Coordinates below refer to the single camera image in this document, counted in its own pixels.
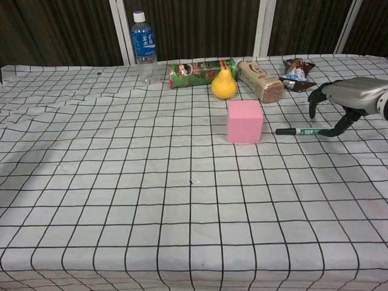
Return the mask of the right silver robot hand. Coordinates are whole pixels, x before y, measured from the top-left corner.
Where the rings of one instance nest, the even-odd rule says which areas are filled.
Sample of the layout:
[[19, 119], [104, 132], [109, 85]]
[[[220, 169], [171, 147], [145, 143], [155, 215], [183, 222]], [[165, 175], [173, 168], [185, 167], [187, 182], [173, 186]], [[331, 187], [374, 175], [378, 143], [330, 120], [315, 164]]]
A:
[[342, 106], [345, 115], [333, 128], [320, 132], [320, 135], [325, 137], [339, 136], [360, 117], [379, 114], [376, 104], [378, 98], [386, 91], [388, 91], [388, 80], [383, 79], [356, 77], [326, 82], [309, 95], [307, 99], [309, 116], [315, 117], [316, 107], [323, 101]]

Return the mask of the green and white marker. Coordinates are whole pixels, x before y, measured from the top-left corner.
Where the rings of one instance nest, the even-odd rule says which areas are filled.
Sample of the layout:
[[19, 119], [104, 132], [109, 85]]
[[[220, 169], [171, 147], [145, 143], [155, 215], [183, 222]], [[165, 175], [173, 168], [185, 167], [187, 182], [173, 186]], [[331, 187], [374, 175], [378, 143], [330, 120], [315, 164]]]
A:
[[320, 135], [320, 132], [326, 129], [318, 128], [284, 128], [276, 129], [276, 135]]

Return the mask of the pink foam cube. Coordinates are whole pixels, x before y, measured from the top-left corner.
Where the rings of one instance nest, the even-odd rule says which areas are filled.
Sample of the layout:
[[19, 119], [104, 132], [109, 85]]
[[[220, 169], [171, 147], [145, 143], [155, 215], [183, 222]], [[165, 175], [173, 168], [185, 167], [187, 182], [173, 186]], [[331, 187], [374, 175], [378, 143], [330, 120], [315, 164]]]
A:
[[227, 101], [227, 141], [258, 144], [263, 128], [263, 112], [258, 100]]

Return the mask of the brown snack wrapper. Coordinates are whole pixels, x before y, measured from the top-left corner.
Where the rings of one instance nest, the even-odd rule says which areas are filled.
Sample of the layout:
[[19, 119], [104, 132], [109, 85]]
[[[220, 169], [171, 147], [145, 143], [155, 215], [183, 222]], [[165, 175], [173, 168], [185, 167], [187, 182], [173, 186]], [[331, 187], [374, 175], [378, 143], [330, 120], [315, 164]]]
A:
[[315, 67], [314, 63], [305, 62], [302, 58], [283, 59], [284, 74], [279, 80], [286, 88], [294, 92], [303, 92], [316, 85], [308, 74]]

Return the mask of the beige cracker package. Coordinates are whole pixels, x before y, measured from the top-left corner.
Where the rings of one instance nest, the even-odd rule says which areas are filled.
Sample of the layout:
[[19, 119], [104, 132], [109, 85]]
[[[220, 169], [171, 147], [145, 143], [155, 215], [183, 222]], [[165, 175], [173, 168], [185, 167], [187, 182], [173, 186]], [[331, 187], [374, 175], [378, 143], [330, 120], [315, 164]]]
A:
[[237, 63], [237, 75], [263, 103], [278, 102], [284, 91], [279, 77], [267, 73], [256, 61]]

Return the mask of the yellow pear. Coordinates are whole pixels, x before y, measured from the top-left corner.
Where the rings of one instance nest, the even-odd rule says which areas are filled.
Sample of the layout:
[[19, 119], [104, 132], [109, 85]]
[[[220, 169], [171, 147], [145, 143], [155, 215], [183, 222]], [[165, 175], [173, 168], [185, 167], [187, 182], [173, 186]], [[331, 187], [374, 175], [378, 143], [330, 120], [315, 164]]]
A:
[[211, 83], [213, 94], [218, 99], [230, 99], [236, 93], [236, 81], [230, 69], [222, 69]]

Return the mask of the green chips can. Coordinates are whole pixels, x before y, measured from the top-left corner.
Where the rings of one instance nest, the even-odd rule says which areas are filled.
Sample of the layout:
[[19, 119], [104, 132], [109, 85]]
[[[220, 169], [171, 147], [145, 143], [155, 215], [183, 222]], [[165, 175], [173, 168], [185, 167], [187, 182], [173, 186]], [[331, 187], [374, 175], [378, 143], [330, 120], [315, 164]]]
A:
[[222, 69], [230, 69], [232, 76], [236, 77], [236, 64], [233, 59], [172, 64], [169, 65], [169, 85], [171, 89], [207, 85]]

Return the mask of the clear water bottle blue label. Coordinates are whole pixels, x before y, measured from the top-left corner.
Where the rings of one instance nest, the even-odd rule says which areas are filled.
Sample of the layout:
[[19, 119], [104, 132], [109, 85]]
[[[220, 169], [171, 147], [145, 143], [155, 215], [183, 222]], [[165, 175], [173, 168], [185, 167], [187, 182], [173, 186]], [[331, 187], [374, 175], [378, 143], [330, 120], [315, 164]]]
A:
[[136, 63], [139, 67], [139, 78], [144, 84], [150, 85], [156, 82], [157, 56], [154, 31], [146, 23], [143, 11], [133, 12], [133, 20], [134, 25], [130, 33]]

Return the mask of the white black grid tablecloth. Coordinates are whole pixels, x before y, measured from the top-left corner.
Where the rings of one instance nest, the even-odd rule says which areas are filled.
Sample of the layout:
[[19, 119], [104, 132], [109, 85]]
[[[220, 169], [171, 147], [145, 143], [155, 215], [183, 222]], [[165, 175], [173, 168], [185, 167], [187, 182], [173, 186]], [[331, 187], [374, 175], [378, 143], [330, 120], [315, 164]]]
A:
[[388, 291], [388, 122], [286, 91], [234, 145], [167, 69], [1, 69], [0, 291]]

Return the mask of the white partition frame post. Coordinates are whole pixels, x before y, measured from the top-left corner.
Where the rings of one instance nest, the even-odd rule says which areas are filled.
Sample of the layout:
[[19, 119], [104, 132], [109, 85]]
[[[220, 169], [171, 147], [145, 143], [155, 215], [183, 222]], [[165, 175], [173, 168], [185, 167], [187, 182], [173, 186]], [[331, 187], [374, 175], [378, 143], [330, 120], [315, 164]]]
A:
[[339, 38], [333, 52], [334, 54], [342, 54], [362, 3], [363, 0], [352, 0], [341, 33], [339, 34]]
[[135, 65], [130, 26], [123, 0], [109, 0], [110, 10], [115, 24], [116, 35], [124, 65]]
[[253, 57], [268, 56], [276, 0], [260, 0], [256, 23]]

